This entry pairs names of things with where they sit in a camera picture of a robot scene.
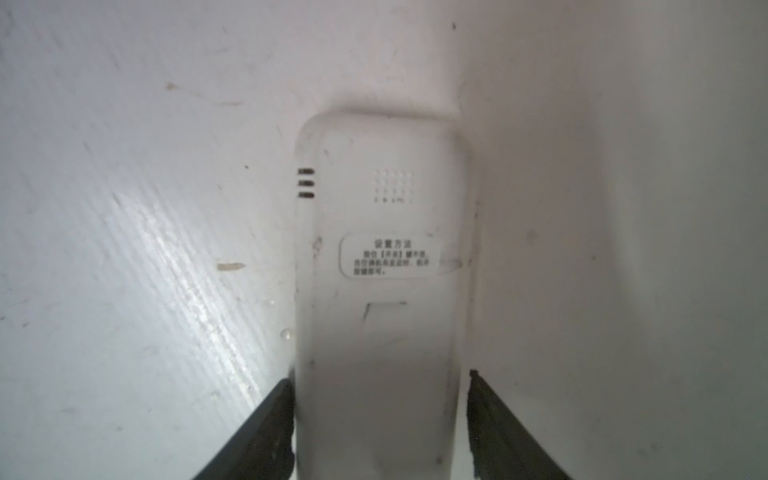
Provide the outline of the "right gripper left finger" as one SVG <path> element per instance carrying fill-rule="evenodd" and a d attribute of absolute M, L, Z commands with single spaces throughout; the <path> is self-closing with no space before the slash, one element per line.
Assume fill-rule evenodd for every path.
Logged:
<path fill-rule="evenodd" d="M 280 380 L 195 480 L 288 480 L 296 456 L 295 392 Z"/>

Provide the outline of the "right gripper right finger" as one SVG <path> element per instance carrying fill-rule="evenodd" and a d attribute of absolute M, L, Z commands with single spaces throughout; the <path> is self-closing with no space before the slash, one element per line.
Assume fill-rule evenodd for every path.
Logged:
<path fill-rule="evenodd" d="M 476 370 L 466 417 L 476 479 L 570 480 Z"/>

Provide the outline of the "white AC remote with display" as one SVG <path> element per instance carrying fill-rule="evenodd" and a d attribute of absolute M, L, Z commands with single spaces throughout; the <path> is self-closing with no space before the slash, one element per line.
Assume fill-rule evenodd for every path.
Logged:
<path fill-rule="evenodd" d="M 476 175 L 445 121 L 329 112 L 296 142 L 296 471 L 446 479 Z"/>

